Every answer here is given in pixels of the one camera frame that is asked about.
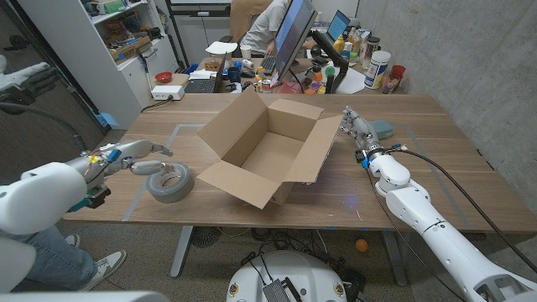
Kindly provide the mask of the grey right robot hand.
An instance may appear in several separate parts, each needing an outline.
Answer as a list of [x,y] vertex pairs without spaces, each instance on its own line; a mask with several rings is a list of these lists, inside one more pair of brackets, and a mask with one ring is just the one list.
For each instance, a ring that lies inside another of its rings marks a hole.
[[346,106],[342,113],[339,129],[355,140],[358,150],[369,160],[381,156],[384,148],[373,125],[350,106]]

